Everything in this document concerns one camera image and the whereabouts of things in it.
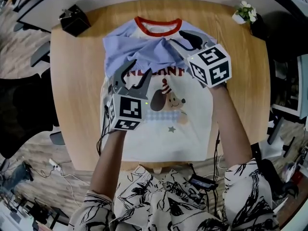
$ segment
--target desk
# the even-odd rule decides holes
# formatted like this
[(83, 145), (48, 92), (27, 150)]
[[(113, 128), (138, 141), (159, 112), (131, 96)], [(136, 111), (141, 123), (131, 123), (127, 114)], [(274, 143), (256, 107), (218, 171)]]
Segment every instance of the desk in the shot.
[[(94, 170), (100, 136), (100, 92), (104, 79), (102, 38), (135, 16), (156, 21), (181, 18), (225, 47), (232, 62), (228, 89), (251, 144), (265, 139), (270, 112), (270, 72), (265, 42), (250, 35), (248, 25), (232, 20), (234, 9), (199, 0), (140, 0), (87, 13), (92, 25), (75, 38), (58, 25), (51, 32), (51, 83), (67, 150), (77, 170)], [(207, 157), (214, 154), (215, 116)], [(138, 162), (122, 162), (133, 169)], [(166, 167), (179, 162), (142, 163)]]

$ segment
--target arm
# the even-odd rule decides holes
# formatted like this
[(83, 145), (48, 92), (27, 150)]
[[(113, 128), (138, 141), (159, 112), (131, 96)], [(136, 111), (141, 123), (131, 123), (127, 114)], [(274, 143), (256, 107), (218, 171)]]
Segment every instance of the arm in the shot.
[(228, 90), (222, 85), (209, 88), (209, 90), (213, 96), (227, 166), (249, 162), (252, 159), (250, 143)]
[(125, 135), (120, 130), (109, 135), (91, 180), (90, 190), (110, 199), (116, 192)]

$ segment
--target black and white patterned clothing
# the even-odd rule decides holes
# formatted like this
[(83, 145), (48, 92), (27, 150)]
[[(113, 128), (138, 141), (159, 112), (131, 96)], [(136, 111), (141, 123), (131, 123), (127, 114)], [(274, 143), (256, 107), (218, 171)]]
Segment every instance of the black and white patterned clothing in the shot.
[(116, 216), (111, 199), (88, 191), (69, 231), (279, 230), (270, 186), (254, 159), (225, 173), (225, 221), (209, 214), (202, 195), (174, 170), (158, 180), (139, 166), (127, 181), (116, 192)]

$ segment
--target star print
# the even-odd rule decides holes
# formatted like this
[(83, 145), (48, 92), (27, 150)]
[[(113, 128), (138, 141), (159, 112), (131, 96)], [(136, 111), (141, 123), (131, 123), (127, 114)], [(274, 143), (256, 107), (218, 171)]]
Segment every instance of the star print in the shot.
[(176, 129), (175, 129), (174, 127), (170, 127), (168, 132), (173, 132), (173, 133), (174, 133), (175, 130), (176, 130)]

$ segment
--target power strip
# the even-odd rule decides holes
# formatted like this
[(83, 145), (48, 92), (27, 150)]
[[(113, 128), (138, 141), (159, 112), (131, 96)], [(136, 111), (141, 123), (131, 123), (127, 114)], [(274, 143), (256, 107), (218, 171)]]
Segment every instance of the power strip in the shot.
[(55, 161), (53, 161), (52, 158), (49, 159), (49, 163), (52, 165), (52, 167), (55, 169), (55, 170), (58, 170), (58, 171), (61, 171), (62, 168), (60, 165), (58, 165)]

